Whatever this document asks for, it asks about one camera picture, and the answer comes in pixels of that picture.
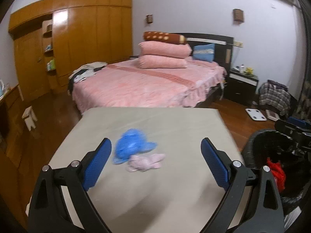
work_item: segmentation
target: blue pillow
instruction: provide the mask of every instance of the blue pillow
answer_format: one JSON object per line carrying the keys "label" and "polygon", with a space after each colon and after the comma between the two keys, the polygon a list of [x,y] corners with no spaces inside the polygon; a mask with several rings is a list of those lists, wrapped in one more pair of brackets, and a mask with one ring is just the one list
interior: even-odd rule
{"label": "blue pillow", "polygon": [[203,60],[212,62],[215,55],[215,44],[209,44],[204,46],[195,46],[193,49],[192,57],[195,60]]}

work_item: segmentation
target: silver bolt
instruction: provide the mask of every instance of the silver bolt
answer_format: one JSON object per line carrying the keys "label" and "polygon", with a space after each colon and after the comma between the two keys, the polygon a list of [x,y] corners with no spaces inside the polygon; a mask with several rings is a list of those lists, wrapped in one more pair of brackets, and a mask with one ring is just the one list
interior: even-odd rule
{"label": "silver bolt", "polygon": [[233,165],[234,165],[235,167],[240,167],[242,164],[241,164],[240,161],[235,160],[235,161],[233,162]]}
{"label": "silver bolt", "polygon": [[74,160],[71,162],[72,167],[77,167],[78,165],[80,165],[80,161],[78,161],[78,160]]}
{"label": "silver bolt", "polygon": [[265,172],[269,172],[269,171],[270,171],[270,168],[269,168],[268,166],[263,166],[263,170],[264,170]]}
{"label": "silver bolt", "polygon": [[50,167],[48,165],[45,165],[45,166],[42,167],[42,171],[43,172],[47,172],[49,168]]}

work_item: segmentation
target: stool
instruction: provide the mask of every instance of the stool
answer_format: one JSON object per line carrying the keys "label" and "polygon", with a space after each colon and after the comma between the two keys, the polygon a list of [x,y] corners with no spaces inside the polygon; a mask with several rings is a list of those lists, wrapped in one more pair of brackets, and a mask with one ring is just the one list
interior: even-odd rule
{"label": "stool", "polygon": [[22,115],[22,118],[24,119],[25,124],[26,124],[29,131],[31,131],[31,128],[34,128],[34,129],[36,128],[34,121],[38,121],[38,119],[35,116],[35,113],[32,109],[32,106],[25,109],[25,111]]}

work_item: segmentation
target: plaid shirt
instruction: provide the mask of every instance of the plaid shirt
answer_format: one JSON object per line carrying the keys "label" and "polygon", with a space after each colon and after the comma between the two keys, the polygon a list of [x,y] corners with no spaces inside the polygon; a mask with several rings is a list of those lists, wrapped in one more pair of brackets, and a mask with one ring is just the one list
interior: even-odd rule
{"label": "plaid shirt", "polygon": [[259,88],[259,105],[269,104],[280,111],[280,116],[288,115],[290,94],[284,89],[277,89],[268,82]]}

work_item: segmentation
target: black headboard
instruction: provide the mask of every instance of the black headboard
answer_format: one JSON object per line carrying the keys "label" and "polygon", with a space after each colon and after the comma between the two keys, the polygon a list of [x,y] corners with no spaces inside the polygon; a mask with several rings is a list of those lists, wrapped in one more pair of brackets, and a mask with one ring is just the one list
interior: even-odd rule
{"label": "black headboard", "polygon": [[232,37],[203,34],[203,33],[177,33],[177,34],[185,36],[188,44],[192,48],[192,51],[195,46],[215,43],[214,61],[217,62],[220,66],[224,67],[227,73],[229,74],[232,59],[232,47],[233,47]]}

